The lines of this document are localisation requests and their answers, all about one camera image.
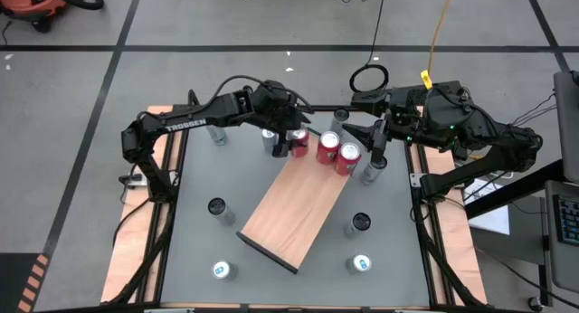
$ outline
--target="silver can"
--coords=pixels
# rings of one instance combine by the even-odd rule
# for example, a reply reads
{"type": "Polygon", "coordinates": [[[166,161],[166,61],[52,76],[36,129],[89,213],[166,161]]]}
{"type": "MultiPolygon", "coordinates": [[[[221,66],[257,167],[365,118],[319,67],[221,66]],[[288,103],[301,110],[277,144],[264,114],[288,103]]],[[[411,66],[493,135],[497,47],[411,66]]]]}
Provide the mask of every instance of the silver can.
{"type": "Polygon", "coordinates": [[[263,129],[261,131],[261,141],[263,141],[263,149],[268,155],[273,154],[273,148],[278,144],[279,135],[275,132],[271,132],[268,129],[263,129]]]}
{"type": "Polygon", "coordinates": [[[340,137],[344,134],[342,129],[342,124],[347,123],[350,118],[350,113],[347,109],[336,109],[334,110],[334,117],[332,118],[332,124],[329,127],[330,131],[336,132],[340,137]]]}
{"type": "Polygon", "coordinates": [[[231,226],[235,223],[235,213],[222,198],[211,199],[207,205],[207,210],[223,226],[231,226]]]}
{"type": "Polygon", "coordinates": [[[362,232],[370,229],[370,216],[365,213],[356,213],[344,227],[344,235],[347,238],[354,238],[362,232]]]}
{"type": "Polygon", "coordinates": [[[227,133],[225,133],[224,128],[214,127],[214,126],[207,126],[207,131],[211,136],[211,139],[214,140],[215,145],[222,146],[229,141],[227,138],[227,133]]]}
{"type": "Polygon", "coordinates": [[[364,185],[371,185],[376,179],[378,179],[378,176],[384,172],[387,164],[388,161],[385,157],[382,157],[382,159],[377,163],[370,160],[360,176],[360,181],[362,181],[364,185]]]}
{"type": "Polygon", "coordinates": [[[233,280],[237,276],[237,266],[225,260],[214,263],[212,270],[217,280],[233,280]]]}
{"type": "Polygon", "coordinates": [[[369,272],[372,268],[372,260],[367,254],[358,253],[346,260],[346,269],[351,274],[369,272]]]}

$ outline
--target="vacuum cleaner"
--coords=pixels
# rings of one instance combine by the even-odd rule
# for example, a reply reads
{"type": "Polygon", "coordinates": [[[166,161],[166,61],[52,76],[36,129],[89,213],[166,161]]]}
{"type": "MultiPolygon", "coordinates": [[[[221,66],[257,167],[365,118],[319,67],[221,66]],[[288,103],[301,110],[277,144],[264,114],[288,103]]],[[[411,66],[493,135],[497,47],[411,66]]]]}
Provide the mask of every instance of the vacuum cleaner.
{"type": "Polygon", "coordinates": [[[0,0],[0,13],[11,19],[22,20],[32,24],[40,33],[51,30],[51,21],[61,14],[66,5],[75,5],[81,9],[99,10],[104,6],[103,0],[85,2],[84,0],[0,0]]]}

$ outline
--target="metal bracket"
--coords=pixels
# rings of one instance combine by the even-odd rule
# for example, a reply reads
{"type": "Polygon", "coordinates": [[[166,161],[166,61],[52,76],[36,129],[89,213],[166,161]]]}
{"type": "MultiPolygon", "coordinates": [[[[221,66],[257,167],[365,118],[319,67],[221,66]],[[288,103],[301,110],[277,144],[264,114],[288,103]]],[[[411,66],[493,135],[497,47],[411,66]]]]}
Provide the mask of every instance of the metal bracket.
{"type": "Polygon", "coordinates": [[[420,178],[426,175],[425,173],[411,173],[410,174],[410,185],[412,187],[421,187],[420,178]]]}

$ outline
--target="soda can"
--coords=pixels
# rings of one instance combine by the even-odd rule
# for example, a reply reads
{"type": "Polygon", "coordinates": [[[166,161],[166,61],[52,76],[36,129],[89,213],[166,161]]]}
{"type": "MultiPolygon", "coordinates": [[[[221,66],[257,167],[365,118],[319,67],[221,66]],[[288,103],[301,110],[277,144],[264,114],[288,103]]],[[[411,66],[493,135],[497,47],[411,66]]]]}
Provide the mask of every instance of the soda can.
{"type": "Polygon", "coordinates": [[[377,163],[370,160],[368,165],[364,168],[364,172],[360,176],[360,181],[362,181],[364,185],[371,185],[378,178],[378,176],[384,172],[387,164],[388,161],[385,157],[382,157],[377,163]]]}
{"type": "Polygon", "coordinates": [[[340,147],[340,137],[336,132],[327,131],[322,133],[318,141],[318,162],[324,165],[334,163],[337,151],[340,147]]]}
{"type": "Polygon", "coordinates": [[[354,143],[345,143],[337,153],[336,173],[340,175],[352,175],[359,161],[360,148],[354,143]]]}
{"type": "Polygon", "coordinates": [[[351,274],[368,272],[370,268],[372,268],[372,260],[364,253],[358,253],[346,261],[346,269],[351,274]]]}
{"type": "Polygon", "coordinates": [[[222,146],[229,141],[227,138],[227,134],[225,133],[224,128],[214,127],[214,126],[207,126],[207,131],[211,136],[211,139],[214,140],[215,145],[222,146]]]}
{"type": "Polygon", "coordinates": [[[217,280],[233,280],[237,276],[237,266],[225,260],[214,263],[212,274],[217,280]]]}
{"type": "Polygon", "coordinates": [[[356,213],[352,220],[348,222],[346,227],[344,228],[344,235],[347,238],[354,238],[357,235],[361,234],[362,232],[367,231],[370,229],[370,224],[372,221],[370,220],[370,216],[365,213],[356,213]]]}
{"type": "Polygon", "coordinates": [[[350,118],[350,113],[347,109],[336,109],[334,110],[334,117],[332,118],[332,124],[329,127],[330,131],[336,132],[340,137],[344,134],[342,129],[342,124],[347,123],[350,118]]]}
{"type": "Polygon", "coordinates": [[[273,148],[278,144],[278,134],[271,132],[268,129],[263,129],[261,131],[261,141],[263,141],[263,149],[265,153],[271,155],[273,153],[273,148]]]}
{"type": "Polygon", "coordinates": [[[231,226],[235,223],[235,213],[225,204],[222,198],[211,199],[207,205],[207,209],[221,225],[231,226]]]}
{"type": "Polygon", "coordinates": [[[300,158],[308,153],[309,131],[307,128],[301,128],[291,133],[291,154],[295,158],[300,158]]]}

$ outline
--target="can lid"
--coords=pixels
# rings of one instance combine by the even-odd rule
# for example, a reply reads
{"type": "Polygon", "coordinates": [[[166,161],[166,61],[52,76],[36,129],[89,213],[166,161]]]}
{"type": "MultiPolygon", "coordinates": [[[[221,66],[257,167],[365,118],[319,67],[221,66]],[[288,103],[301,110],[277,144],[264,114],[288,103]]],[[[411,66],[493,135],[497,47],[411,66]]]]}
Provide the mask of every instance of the can lid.
{"type": "Polygon", "coordinates": [[[356,144],[347,142],[340,149],[340,154],[345,159],[354,160],[360,157],[360,148],[356,144]]]}
{"type": "Polygon", "coordinates": [[[207,209],[209,209],[209,213],[213,215],[221,214],[225,211],[225,201],[222,198],[213,198],[207,205],[207,209]]]}
{"type": "Polygon", "coordinates": [[[386,160],[386,158],[382,157],[377,162],[371,161],[370,165],[372,165],[372,167],[374,167],[376,169],[384,169],[384,167],[386,167],[387,163],[388,163],[388,161],[386,160]]]}
{"type": "Polygon", "coordinates": [[[337,119],[340,122],[347,120],[350,117],[350,112],[347,109],[336,109],[334,110],[334,119],[337,119]]]}
{"type": "Polygon", "coordinates": [[[227,276],[229,276],[231,270],[232,269],[231,269],[231,266],[229,265],[229,262],[227,262],[225,260],[221,260],[221,261],[218,261],[214,264],[213,274],[214,274],[214,277],[221,280],[221,279],[227,278],[227,276]]]}
{"type": "Polygon", "coordinates": [[[340,143],[340,137],[337,136],[336,132],[327,131],[322,133],[322,136],[319,138],[319,142],[322,143],[324,147],[337,147],[340,143]]]}
{"type": "Polygon", "coordinates": [[[269,131],[268,129],[265,129],[265,128],[261,131],[261,135],[262,135],[264,138],[273,138],[276,134],[277,134],[277,133],[271,132],[271,131],[269,131]]]}
{"type": "Polygon", "coordinates": [[[307,134],[308,134],[308,131],[305,128],[301,128],[299,130],[295,130],[295,131],[291,132],[292,138],[297,139],[297,140],[305,138],[307,134]]]}
{"type": "Polygon", "coordinates": [[[354,264],[354,268],[360,272],[366,272],[372,267],[372,261],[365,254],[357,254],[354,256],[352,263],[354,264]]]}
{"type": "Polygon", "coordinates": [[[371,223],[370,216],[365,213],[356,213],[352,218],[352,224],[358,231],[367,231],[371,223]]]}

